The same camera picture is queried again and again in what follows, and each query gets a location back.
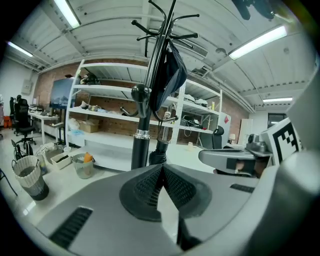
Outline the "small white plastic bag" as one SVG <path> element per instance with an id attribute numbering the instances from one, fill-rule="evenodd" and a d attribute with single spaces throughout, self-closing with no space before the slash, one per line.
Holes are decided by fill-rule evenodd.
<path id="1" fill-rule="evenodd" d="M 75 118 L 69 118 L 67 122 L 70 131 L 79 130 L 80 124 Z"/>

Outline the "small cluttered cardboard box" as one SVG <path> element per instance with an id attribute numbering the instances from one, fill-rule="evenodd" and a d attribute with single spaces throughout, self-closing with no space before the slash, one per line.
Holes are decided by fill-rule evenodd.
<path id="1" fill-rule="evenodd" d="M 52 163 L 52 158 L 63 153 L 64 146 L 57 143 L 43 145 L 36 153 L 36 156 L 42 155 L 46 161 Z"/>

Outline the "white rectangular bin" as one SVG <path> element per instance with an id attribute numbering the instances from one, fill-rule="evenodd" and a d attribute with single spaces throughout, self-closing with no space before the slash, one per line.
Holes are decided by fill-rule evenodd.
<path id="1" fill-rule="evenodd" d="M 72 162 L 71 156 L 65 152 L 53 156 L 50 160 L 58 170 L 65 168 Z"/>

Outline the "ceiling air conditioner vent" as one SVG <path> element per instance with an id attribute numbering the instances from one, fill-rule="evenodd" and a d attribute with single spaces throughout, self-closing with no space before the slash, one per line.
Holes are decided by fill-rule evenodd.
<path id="1" fill-rule="evenodd" d="M 195 44 L 187 39 L 171 39 L 171 41 L 177 47 L 189 50 L 189 51 L 193 52 L 194 54 L 197 54 L 203 58 L 206 58 L 208 55 L 208 51 L 205 48 L 203 48 L 203 47 L 199 46 L 198 44 Z"/>

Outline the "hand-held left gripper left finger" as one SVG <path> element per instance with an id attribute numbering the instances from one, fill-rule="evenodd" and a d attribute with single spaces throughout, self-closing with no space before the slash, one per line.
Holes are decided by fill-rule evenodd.
<path id="1" fill-rule="evenodd" d="M 55 256 L 177 256 L 157 209 L 161 189 L 161 165 L 104 177 L 55 206 L 37 229 Z"/>

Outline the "black coat rack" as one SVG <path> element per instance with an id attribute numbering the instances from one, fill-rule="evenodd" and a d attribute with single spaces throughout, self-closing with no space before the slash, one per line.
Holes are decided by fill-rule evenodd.
<path id="1" fill-rule="evenodd" d="M 164 51 L 167 49 L 168 41 L 171 39 L 190 39 L 197 38 L 197 33 L 174 35 L 172 33 L 175 22 L 188 18 L 187 15 L 174 17 L 174 9 L 177 0 L 172 0 L 172 4 L 168 14 L 163 14 L 162 24 L 157 32 L 153 32 L 142 26 L 136 20 L 133 20 L 132 25 L 138 27 L 145 32 L 145 39 L 154 37 L 156 39 L 151 58 L 146 71 L 146 76 L 143 83 L 135 84 L 131 89 L 131 97 L 136 103 L 136 111 L 129 113 L 123 107 L 120 109 L 128 117 L 139 117 L 138 128 L 133 135 L 133 148 L 131 155 L 131 169 L 145 167 L 147 164 L 147 157 L 150 144 L 150 120 L 154 116 L 158 122 L 172 122 L 177 121 L 178 116 L 173 116 L 167 119 L 160 118 L 158 111 L 151 110 L 151 92 L 156 82 L 156 75 L 159 69 Z"/>

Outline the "fluorescent ceiling light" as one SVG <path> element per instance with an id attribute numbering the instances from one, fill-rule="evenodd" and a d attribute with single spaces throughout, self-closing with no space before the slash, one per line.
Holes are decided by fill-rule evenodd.
<path id="1" fill-rule="evenodd" d="M 266 98 L 263 99 L 263 103 L 279 103 L 279 102 L 291 102 L 292 97 L 280 97 L 280 98 Z"/>
<path id="2" fill-rule="evenodd" d="M 276 40 L 279 40 L 281 38 L 284 38 L 288 35 L 286 27 L 284 25 L 279 26 L 273 30 L 270 30 L 269 32 L 266 32 L 262 34 L 261 36 L 245 43 L 241 47 L 231 51 L 228 56 L 232 60 L 237 60 L 241 58 L 242 56 L 261 48 L 269 43 L 272 43 Z"/>
<path id="3" fill-rule="evenodd" d="M 7 45 L 7 51 L 10 53 L 14 53 L 14 54 L 18 54 L 18 55 L 22 55 L 28 58 L 32 58 L 33 54 L 30 53 L 29 51 L 21 48 L 20 46 L 14 44 L 11 41 L 6 41 L 6 45 Z"/>
<path id="4" fill-rule="evenodd" d="M 69 3 L 69 0 L 53 0 L 53 1 L 73 29 L 81 25 L 81 22 L 79 21 L 76 14 L 74 13 Z"/>

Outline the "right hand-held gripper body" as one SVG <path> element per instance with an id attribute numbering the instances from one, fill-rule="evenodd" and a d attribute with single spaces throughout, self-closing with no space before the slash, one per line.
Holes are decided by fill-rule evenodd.
<path id="1" fill-rule="evenodd" d="M 260 134 L 251 134 L 244 148 L 252 159 L 229 158 L 231 166 L 227 175 L 243 177 L 260 177 L 265 168 L 279 166 L 280 163 L 301 150 L 299 137 L 287 117 Z"/>

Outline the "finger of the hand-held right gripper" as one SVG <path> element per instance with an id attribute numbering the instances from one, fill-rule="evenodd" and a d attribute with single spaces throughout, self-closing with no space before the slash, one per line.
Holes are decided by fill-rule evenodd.
<path id="1" fill-rule="evenodd" d="M 256 163 L 255 156 L 245 149 L 211 149 L 201 150 L 199 160 L 220 171 L 241 171 L 248 168 L 253 170 Z"/>

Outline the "green mesh waste basket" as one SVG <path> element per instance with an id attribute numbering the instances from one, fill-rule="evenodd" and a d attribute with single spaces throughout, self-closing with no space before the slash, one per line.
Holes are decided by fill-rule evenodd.
<path id="1" fill-rule="evenodd" d="M 79 153 L 72 157 L 72 164 L 75 168 L 76 174 L 81 179 L 88 179 L 94 174 L 94 162 L 84 163 L 84 154 Z"/>

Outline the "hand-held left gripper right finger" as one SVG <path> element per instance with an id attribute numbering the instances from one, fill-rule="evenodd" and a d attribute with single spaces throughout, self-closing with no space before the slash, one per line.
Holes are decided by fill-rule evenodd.
<path id="1" fill-rule="evenodd" d="M 164 187 L 179 211 L 167 248 L 315 248 L 318 152 L 294 153 L 259 179 L 165 165 Z"/>

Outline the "grey wall electrical box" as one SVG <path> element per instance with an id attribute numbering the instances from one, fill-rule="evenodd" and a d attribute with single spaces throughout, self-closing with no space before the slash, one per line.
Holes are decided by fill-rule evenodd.
<path id="1" fill-rule="evenodd" d="M 23 95 L 29 95 L 32 91 L 33 82 L 31 80 L 24 79 L 22 83 L 21 93 Z"/>

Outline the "grey white woven basket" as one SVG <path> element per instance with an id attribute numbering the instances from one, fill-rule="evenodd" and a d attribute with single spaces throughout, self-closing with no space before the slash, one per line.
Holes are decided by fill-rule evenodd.
<path id="1" fill-rule="evenodd" d="M 49 194 L 49 187 L 43 179 L 40 161 L 34 155 L 28 155 L 13 164 L 12 170 L 21 187 L 35 201 L 45 199 Z"/>

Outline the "white panel red sticker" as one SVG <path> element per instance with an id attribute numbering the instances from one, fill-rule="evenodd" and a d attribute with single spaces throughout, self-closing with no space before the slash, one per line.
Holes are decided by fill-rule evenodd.
<path id="1" fill-rule="evenodd" d="M 222 135 L 222 145 L 225 146 L 228 142 L 229 139 L 229 134 L 230 134 L 230 126 L 231 126 L 231 116 L 224 113 L 220 112 L 219 119 L 218 119 L 218 125 L 223 128 L 223 135 Z"/>

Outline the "white desk with clutter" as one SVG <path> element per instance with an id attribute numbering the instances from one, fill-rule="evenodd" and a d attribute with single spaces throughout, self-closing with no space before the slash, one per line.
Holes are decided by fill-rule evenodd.
<path id="1" fill-rule="evenodd" d="M 28 112 L 28 115 L 30 116 L 31 123 L 35 120 L 40 120 L 40 133 L 41 133 L 41 139 L 42 139 L 42 145 L 46 144 L 46 138 L 45 138 L 45 121 L 58 121 L 57 116 L 48 116 L 48 115 L 41 115 L 39 112 Z M 55 128 L 56 131 L 56 142 L 59 142 L 59 139 L 61 139 L 61 129 L 64 127 L 63 122 L 58 122 L 56 124 L 52 125 L 53 128 Z"/>

